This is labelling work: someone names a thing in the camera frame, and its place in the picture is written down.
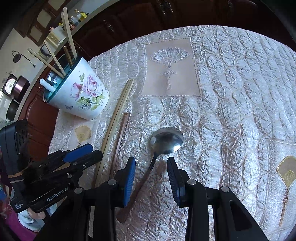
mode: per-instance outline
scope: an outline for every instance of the silver tablecloth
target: silver tablecloth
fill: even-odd
[[[184,27],[131,40],[90,60],[110,92],[109,102],[92,121],[60,111],[49,152],[76,148],[75,129],[83,125],[91,136],[81,144],[100,149],[121,91],[133,78],[125,109],[131,118],[117,169],[134,156],[138,183],[152,158],[151,133],[177,127],[185,140],[171,154],[178,166],[205,186],[229,186],[269,240],[284,240],[296,223],[295,62],[287,46],[238,28]],[[195,76],[185,79],[182,73]],[[183,83],[193,86],[192,92],[182,89]],[[109,175],[115,140],[116,135],[101,182]],[[168,157],[159,157],[128,220],[117,223],[118,240],[184,240],[187,209],[174,203]],[[86,189],[93,171],[80,179]],[[209,235],[214,238],[212,214]]]

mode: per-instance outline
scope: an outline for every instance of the screw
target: screw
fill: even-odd
[[[82,188],[75,188],[74,193],[75,194],[80,194],[82,193],[83,189]]]
[[[222,186],[221,190],[222,190],[222,192],[229,192],[230,189],[227,186]]]
[[[115,185],[116,183],[117,183],[117,181],[116,181],[115,179],[110,179],[110,180],[108,181],[108,184],[109,184],[110,186]]]
[[[189,185],[195,185],[196,180],[194,180],[194,179],[188,179],[188,180],[187,180],[187,183],[188,183]]]

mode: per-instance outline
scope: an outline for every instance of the pink flower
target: pink flower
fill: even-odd
[[[97,84],[94,77],[89,75],[84,81],[83,81],[83,87],[82,91],[92,97],[97,97],[102,94],[103,89],[100,85]]]
[[[76,82],[74,82],[74,84],[71,86],[70,97],[75,98],[75,101],[79,98],[82,86],[83,86],[83,84],[77,84]]]

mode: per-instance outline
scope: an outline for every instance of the spoon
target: spoon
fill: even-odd
[[[133,204],[137,198],[139,191],[148,179],[150,172],[155,164],[156,159],[162,154],[170,154],[180,149],[183,143],[183,134],[181,131],[174,127],[163,127],[155,131],[150,139],[150,145],[153,149],[153,158],[150,163],[148,170],[145,172],[140,183],[136,186],[133,191],[130,201],[127,206],[120,209],[116,215],[117,220],[120,223],[124,223],[133,207]]]

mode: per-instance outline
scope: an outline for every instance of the wooden chopstick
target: wooden chopstick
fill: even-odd
[[[105,164],[105,160],[106,160],[106,156],[107,156],[107,153],[108,153],[108,150],[109,150],[109,147],[110,147],[110,143],[111,143],[111,140],[114,136],[114,133],[115,133],[115,130],[116,130],[116,127],[118,125],[118,122],[119,122],[119,119],[120,119],[120,116],[121,116],[121,112],[126,104],[126,101],[127,101],[127,98],[128,98],[128,95],[131,91],[131,88],[134,84],[134,80],[128,80],[122,93],[121,93],[121,96],[117,102],[117,105],[115,107],[115,110],[114,110],[114,113],[112,115],[112,118],[111,118],[111,121],[110,121],[110,124],[108,126],[108,129],[106,131],[106,134],[105,134],[105,137],[103,139],[103,143],[102,143],[102,147],[101,147],[101,152],[103,153],[103,158],[102,160],[96,164],[96,169],[95,169],[95,172],[94,172],[94,178],[93,178],[93,183],[92,183],[92,187],[97,187],[99,185],[99,181],[100,181],[100,177],[101,174],[102,174],[102,171],[103,171],[103,167],[104,167],[104,164]]]
[[[64,76],[66,76],[66,72],[64,71],[63,67],[60,65],[59,61],[57,60],[56,56],[54,55],[54,52],[52,51],[52,49],[50,48],[48,42],[46,40],[44,40],[44,44],[47,47],[50,55],[52,56],[53,60],[55,61],[55,63],[57,64],[57,66],[59,67],[60,71],[62,72],[62,74]]]
[[[72,61],[72,57],[71,57],[71,55],[70,55],[70,53],[68,51],[67,46],[64,46],[64,51],[65,51],[65,54],[66,54],[67,61],[68,61],[69,65],[70,65],[70,67],[72,67],[73,61]]]
[[[67,33],[70,49],[72,51],[74,59],[76,59],[77,58],[77,53],[76,53],[76,49],[75,49],[75,46],[74,46],[71,30],[70,30],[69,19],[68,19],[68,11],[67,11],[66,7],[64,7],[64,12],[61,13],[61,17],[62,17],[62,21],[63,21],[63,24],[64,24],[64,28],[65,28],[66,33]]]
[[[121,121],[119,132],[118,132],[117,141],[116,141],[116,144],[115,144],[115,152],[114,152],[112,162],[111,162],[109,179],[113,178],[114,175],[115,175],[115,168],[116,168],[116,165],[117,165],[117,162],[118,162],[118,158],[119,158],[119,154],[120,154],[120,150],[121,150],[122,140],[123,140],[123,137],[124,137],[124,133],[126,131],[126,127],[128,126],[128,120],[129,120],[130,116],[131,116],[130,113],[123,113],[122,121]]]
[[[57,71],[56,68],[54,68],[53,66],[51,66],[49,63],[46,62],[46,60],[44,58],[42,58],[39,54],[35,53],[32,49],[28,48],[28,51],[33,54],[37,59],[39,59],[42,63],[44,63],[47,67],[49,67],[53,72],[55,72],[58,76],[60,76],[62,79],[64,78],[64,76]]]

